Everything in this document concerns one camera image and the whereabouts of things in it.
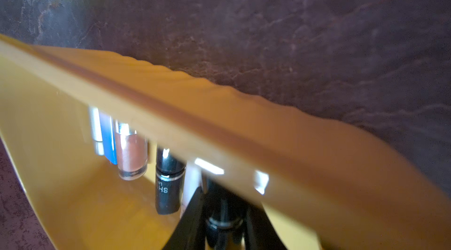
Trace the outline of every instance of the silver ring band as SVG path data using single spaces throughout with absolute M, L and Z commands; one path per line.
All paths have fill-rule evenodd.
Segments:
M 158 170 L 155 172 L 155 174 L 156 174 L 156 177 L 162 181 L 176 181 L 176 180 L 180 179 L 181 177 L 183 177 L 183 175 L 185 174 L 185 170 L 183 170 L 182 174 L 180 174 L 176 177 L 170 177 L 170 176 L 165 177 L 162 174 L 160 174 L 158 172 Z
M 206 219 L 205 222 L 209 224 L 214 229 L 231 229 L 234 227 L 239 227 L 243 223 L 243 219 L 236 218 L 231 222 L 220 222 L 213 218 Z

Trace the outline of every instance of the mottled stone surface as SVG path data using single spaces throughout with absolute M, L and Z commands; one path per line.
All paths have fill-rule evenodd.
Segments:
M 116 51 L 366 129 L 451 195 L 451 0 L 0 3 L 0 32 L 24 42 Z
M 0 249 L 52 250 L 0 141 Z

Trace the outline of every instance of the pink lip gloss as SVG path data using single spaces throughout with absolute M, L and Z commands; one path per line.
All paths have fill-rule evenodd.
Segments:
M 115 141 L 119 176 L 126 181 L 142 176 L 147 170 L 147 140 L 127 123 L 116 120 Z

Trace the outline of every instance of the yellow object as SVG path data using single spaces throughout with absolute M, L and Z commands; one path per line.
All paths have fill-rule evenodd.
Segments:
M 115 53 L 0 39 L 1 136 L 57 249 L 160 249 L 178 221 L 155 215 L 151 181 L 121 181 L 94 155 L 84 104 L 343 249 L 451 243 L 450 200 L 363 130 Z
M 263 206 L 272 226 L 288 250 L 318 249 L 318 237 L 311 229 L 269 206 Z

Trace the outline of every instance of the lipstick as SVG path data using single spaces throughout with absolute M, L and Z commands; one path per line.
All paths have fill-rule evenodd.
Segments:
M 160 215 L 175 213 L 180 208 L 185 163 L 172 156 L 169 148 L 156 152 L 155 207 Z
M 147 170 L 147 140 L 127 123 L 115 120 L 115 143 L 119 176 L 126 181 L 142 176 Z

